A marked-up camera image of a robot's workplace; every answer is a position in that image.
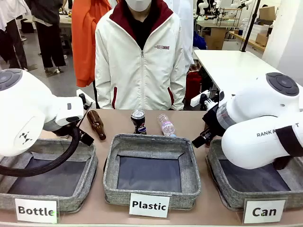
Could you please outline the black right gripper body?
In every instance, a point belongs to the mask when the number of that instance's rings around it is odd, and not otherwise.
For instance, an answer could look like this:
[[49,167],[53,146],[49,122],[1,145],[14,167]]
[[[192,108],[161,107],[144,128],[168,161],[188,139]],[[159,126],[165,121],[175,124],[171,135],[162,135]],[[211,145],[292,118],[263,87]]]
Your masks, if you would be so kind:
[[226,129],[224,129],[217,119],[218,104],[209,109],[203,116],[203,121],[207,125],[206,129],[202,132],[203,137],[206,139],[212,139],[215,136],[222,137]]

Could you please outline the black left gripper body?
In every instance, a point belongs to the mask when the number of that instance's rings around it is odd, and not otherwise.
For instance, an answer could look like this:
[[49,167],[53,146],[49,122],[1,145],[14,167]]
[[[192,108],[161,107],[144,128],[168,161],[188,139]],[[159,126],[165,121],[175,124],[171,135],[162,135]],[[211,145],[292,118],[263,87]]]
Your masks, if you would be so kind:
[[55,135],[60,138],[76,137],[78,135],[78,127],[73,124],[67,124],[55,131]]

